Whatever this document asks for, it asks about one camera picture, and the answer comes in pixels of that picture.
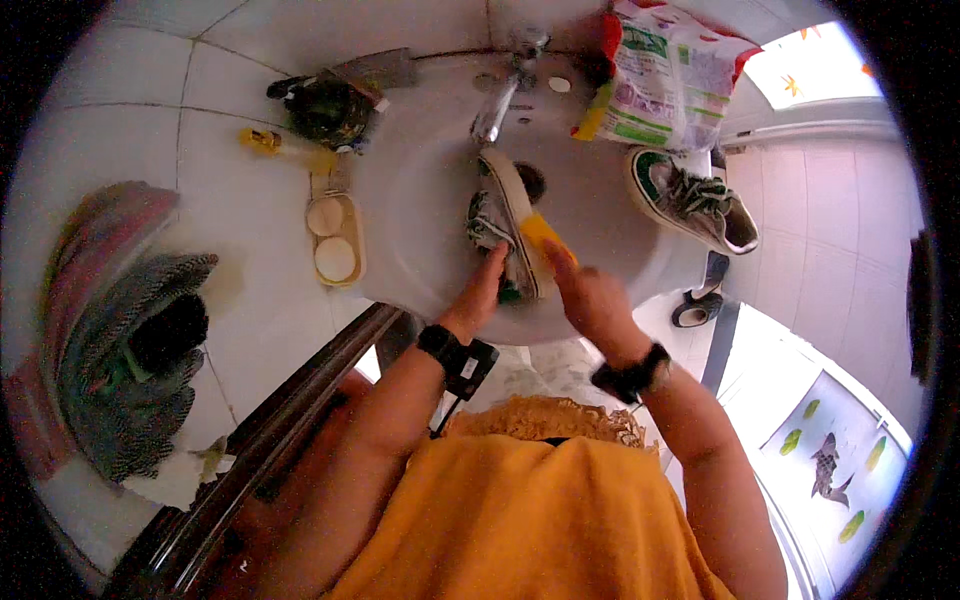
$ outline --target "soap dish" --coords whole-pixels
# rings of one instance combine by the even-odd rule
[[[313,236],[314,268],[323,285],[347,287],[367,271],[360,212],[346,193],[327,190],[304,215]]]

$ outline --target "white sink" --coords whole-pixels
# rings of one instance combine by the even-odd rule
[[[417,87],[392,89],[366,154],[354,161],[351,195],[360,207],[368,269],[364,296],[401,306],[430,320],[456,297],[480,263],[464,228],[470,197],[479,189],[477,154],[469,127],[486,98],[474,88],[481,73],[503,75],[508,55],[419,61]],[[539,61],[534,92],[519,92],[496,147],[539,169],[546,192],[535,206],[581,264],[620,276],[634,306],[653,296],[703,284],[707,248],[660,228],[633,205],[624,180],[628,146],[570,138],[591,90],[566,58]],[[558,93],[547,79],[572,89]],[[520,119],[529,119],[526,124]],[[704,153],[686,161],[708,173]],[[479,337],[527,346],[569,338],[559,294],[521,307],[500,307]]]

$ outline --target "fish sticker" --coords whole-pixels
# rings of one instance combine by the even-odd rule
[[[804,419],[809,419],[813,417],[813,413],[817,412],[817,407],[820,406],[820,400],[816,399],[806,405],[806,410],[804,410]]]
[[[794,448],[797,447],[797,443],[800,442],[801,433],[800,429],[794,429],[786,434],[786,440],[783,440],[783,445],[780,447],[780,456],[786,456],[790,452],[793,452]]]
[[[813,491],[810,492],[810,497],[812,498],[819,493],[827,500],[839,502],[850,508],[850,500],[844,492],[853,480],[853,475],[839,488],[835,489],[830,486],[833,483],[833,472],[837,468],[837,460],[840,458],[840,454],[837,453],[837,439],[832,431],[827,434],[827,438],[820,449],[814,452],[810,458],[817,462],[817,478],[813,482]]]
[[[843,531],[840,532],[840,536],[837,538],[837,541],[840,543],[847,543],[850,541],[860,529],[860,525],[863,524],[864,517],[865,515],[863,514],[863,511],[857,511],[856,515],[847,521],[847,525],[843,528]]]
[[[887,447],[887,437],[883,436],[874,444],[874,449],[870,451],[870,456],[867,457],[866,467],[868,471],[873,471],[876,468],[876,464],[880,462],[880,455],[883,454],[883,449]]]

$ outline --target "window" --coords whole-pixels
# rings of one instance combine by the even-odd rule
[[[774,110],[881,96],[870,67],[835,21],[775,39],[747,60],[743,70]]]

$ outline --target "black wristband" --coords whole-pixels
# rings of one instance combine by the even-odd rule
[[[444,389],[462,400],[470,400],[500,356],[499,350],[480,340],[464,346],[446,327],[433,324],[417,339],[423,350],[444,368]]]
[[[642,403],[640,396],[653,383],[660,363],[670,360],[670,354],[659,342],[638,363],[624,369],[614,369],[604,363],[590,377],[590,383],[627,405]]]

